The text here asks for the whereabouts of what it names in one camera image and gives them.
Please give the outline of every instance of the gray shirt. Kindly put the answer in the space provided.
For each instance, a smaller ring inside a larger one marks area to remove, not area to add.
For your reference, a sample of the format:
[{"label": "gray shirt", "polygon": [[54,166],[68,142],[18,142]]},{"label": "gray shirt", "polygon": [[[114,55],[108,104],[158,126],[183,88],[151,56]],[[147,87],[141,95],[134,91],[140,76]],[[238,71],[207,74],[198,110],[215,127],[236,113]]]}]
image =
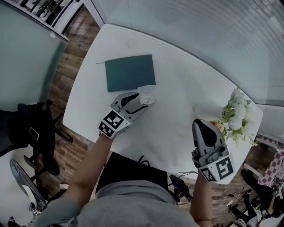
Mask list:
[{"label": "gray shirt", "polygon": [[189,212],[175,206],[165,189],[146,180],[109,184],[96,196],[81,210],[66,198],[50,202],[35,227],[198,227]]},{"label": "gray shirt", "polygon": [[240,219],[234,220],[234,224],[238,227],[246,227],[246,226],[247,227],[256,227],[257,223],[258,223],[257,216],[250,219],[247,224],[245,224],[244,221],[240,220]]}]

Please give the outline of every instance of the white flower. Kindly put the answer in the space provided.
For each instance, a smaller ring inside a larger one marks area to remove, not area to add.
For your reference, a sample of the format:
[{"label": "white flower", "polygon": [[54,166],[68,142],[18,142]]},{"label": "white flower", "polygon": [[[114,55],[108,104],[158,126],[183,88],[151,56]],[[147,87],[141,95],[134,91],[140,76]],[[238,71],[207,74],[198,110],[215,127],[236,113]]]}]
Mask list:
[{"label": "white flower", "polygon": [[253,118],[253,109],[250,106],[247,106],[246,112],[245,112],[245,120],[250,120]]},{"label": "white flower", "polygon": [[245,114],[246,114],[246,107],[242,104],[235,102],[233,104],[233,108],[236,111],[237,118],[244,119]]},{"label": "white flower", "polygon": [[230,118],[229,120],[229,127],[232,129],[232,130],[238,130],[240,129],[242,126],[242,119],[239,119],[237,117],[237,115],[233,116]]},{"label": "white flower", "polygon": [[240,98],[245,98],[245,94],[243,92],[238,91],[237,88],[234,89],[234,91],[231,94],[231,98],[230,99],[236,99],[237,97]]},{"label": "white flower", "polygon": [[238,96],[238,97],[234,98],[234,100],[235,100],[236,103],[242,104],[244,106],[247,105],[247,101],[245,100],[244,97]]},{"label": "white flower", "polygon": [[228,101],[228,104],[231,105],[231,106],[233,106],[235,103],[236,103],[235,99],[230,99]]},{"label": "white flower", "polygon": [[245,126],[242,128],[242,132],[244,136],[249,136],[252,134],[252,127],[254,122],[252,120],[247,120]]}]

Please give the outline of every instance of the cable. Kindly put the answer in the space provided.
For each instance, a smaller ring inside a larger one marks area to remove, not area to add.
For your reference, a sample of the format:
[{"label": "cable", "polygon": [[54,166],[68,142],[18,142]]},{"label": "cable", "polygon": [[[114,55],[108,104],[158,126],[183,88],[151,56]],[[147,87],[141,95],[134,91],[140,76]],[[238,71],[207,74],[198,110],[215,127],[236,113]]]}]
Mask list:
[{"label": "cable", "polygon": [[184,204],[182,204],[182,203],[181,203],[181,204],[180,204],[180,206],[181,206],[181,205],[185,205],[185,204],[190,204],[190,203],[191,203],[191,202],[188,202],[188,203],[184,203]]},{"label": "cable", "polygon": [[222,198],[220,198],[219,200],[217,200],[215,203],[213,203],[213,204],[216,204],[216,203],[218,203],[220,200],[222,200],[222,199],[224,199],[224,198],[229,198],[229,196],[226,196],[226,197],[222,197]]},{"label": "cable", "polygon": [[[262,198],[265,198],[265,197],[263,197],[261,194],[257,194],[257,196],[258,196],[258,197],[261,196]],[[269,197],[273,198],[274,196],[269,196]]]},{"label": "cable", "polygon": [[189,174],[191,174],[191,173],[196,173],[196,174],[198,174],[197,172],[195,172],[195,171],[189,171],[189,172],[178,172],[177,174],[179,174],[179,173],[182,173],[178,178],[181,178],[182,176],[187,176],[187,175],[189,175]]},{"label": "cable", "polygon": [[239,198],[239,196],[240,196],[240,192],[236,192],[235,194],[229,194],[229,195],[227,195],[228,197],[232,197],[232,198],[235,198],[234,200],[233,200],[233,202],[232,202],[232,204],[236,201],[236,199],[238,199]]}]

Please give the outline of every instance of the white table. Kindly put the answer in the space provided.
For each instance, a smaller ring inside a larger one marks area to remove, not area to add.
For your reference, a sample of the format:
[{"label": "white table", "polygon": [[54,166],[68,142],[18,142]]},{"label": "white table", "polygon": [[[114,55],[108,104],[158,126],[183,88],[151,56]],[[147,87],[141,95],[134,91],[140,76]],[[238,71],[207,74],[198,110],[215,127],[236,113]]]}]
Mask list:
[{"label": "white table", "polygon": [[[225,106],[236,85],[198,58],[149,35],[110,24],[102,27],[78,72],[63,123],[95,142],[105,109],[126,92],[108,93],[105,65],[96,63],[148,54],[153,56],[157,102],[114,140],[111,150],[133,160],[144,155],[151,166],[170,173],[196,170],[191,156],[195,149],[191,124],[197,118],[194,105],[207,100]],[[254,103],[252,108],[256,134],[262,111]],[[240,141],[238,147],[229,140],[227,145],[237,171],[251,145],[249,140]],[[233,177],[220,183],[228,184]]]}]

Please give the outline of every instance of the flower bouquet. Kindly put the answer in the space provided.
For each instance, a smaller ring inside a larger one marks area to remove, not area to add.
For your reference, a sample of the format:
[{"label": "flower bouquet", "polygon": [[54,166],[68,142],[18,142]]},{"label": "flower bouquet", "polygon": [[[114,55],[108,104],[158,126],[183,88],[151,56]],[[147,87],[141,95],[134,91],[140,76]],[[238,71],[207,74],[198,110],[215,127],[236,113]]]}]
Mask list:
[{"label": "flower bouquet", "polygon": [[228,104],[222,110],[222,121],[211,121],[221,131],[225,141],[230,137],[238,144],[239,139],[245,141],[248,137],[252,145],[258,144],[251,137],[254,122],[250,103],[250,100],[245,100],[245,94],[238,87],[234,89]]}]

